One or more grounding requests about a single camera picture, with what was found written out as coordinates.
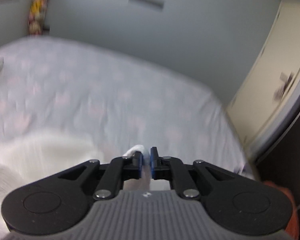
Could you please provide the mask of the white muslin shirt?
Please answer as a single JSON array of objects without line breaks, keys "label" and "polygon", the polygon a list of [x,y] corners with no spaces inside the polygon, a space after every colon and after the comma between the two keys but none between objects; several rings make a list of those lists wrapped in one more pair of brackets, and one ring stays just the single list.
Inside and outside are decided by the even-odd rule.
[{"label": "white muslin shirt", "polygon": [[0,239],[8,234],[1,215],[1,204],[12,190],[90,159],[105,163],[120,155],[130,157],[136,151],[140,151],[145,158],[141,178],[127,181],[123,188],[149,190],[149,152],[140,144],[120,149],[107,142],[93,142],[54,130],[37,131],[0,142]]}]

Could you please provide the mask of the plush toy storage tube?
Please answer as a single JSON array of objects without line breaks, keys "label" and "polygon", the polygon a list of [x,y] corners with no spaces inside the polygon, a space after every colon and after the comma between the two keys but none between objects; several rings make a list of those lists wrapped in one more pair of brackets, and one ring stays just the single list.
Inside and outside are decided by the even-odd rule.
[{"label": "plush toy storage tube", "polygon": [[29,35],[42,35],[49,0],[32,0],[28,16]]}]

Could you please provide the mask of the orange red blanket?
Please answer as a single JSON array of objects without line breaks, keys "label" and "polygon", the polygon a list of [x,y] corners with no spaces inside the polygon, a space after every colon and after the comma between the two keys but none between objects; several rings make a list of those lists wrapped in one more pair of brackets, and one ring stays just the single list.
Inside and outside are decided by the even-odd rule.
[{"label": "orange red blanket", "polygon": [[285,196],[284,202],[280,204],[280,208],[282,210],[288,211],[289,221],[287,222],[287,225],[285,227],[285,232],[292,238],[292,239],[299,239],[300,237],[300,223],[298,218],[298,211],[295,203],[294,196],[290,189],[286,187],[282,187],[280,185],[276,185],[272,181],[264,181],[264,185],[273,187],[274,189],[277,189],[281,192],[282,196]]}]

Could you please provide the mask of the cream door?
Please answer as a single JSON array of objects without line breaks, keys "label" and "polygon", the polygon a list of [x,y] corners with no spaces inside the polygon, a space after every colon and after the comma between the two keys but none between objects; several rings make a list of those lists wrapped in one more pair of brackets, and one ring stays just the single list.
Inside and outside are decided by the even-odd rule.
[{"label": "cream door", "polygon": [[[281,101],[274,100],[281,87],[281,73],[294,73]],[[261,137],[287,104],[300,81],[300,0],[282,0],[276,19],[253,67],[226,111],[239,140],[253,155]]]}]

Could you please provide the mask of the polka dot bed sheet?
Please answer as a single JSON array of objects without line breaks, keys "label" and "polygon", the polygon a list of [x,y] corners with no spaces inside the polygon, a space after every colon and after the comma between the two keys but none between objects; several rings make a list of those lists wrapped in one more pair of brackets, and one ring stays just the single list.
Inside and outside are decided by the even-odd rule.
[{"label": "polka dot bed sheet", "polygon": [[65,133],[104,160],[134,145],[190,164],[250,170],[224,108],[205,85],[86,43],[24,37],[0,47],[0,143]]}]

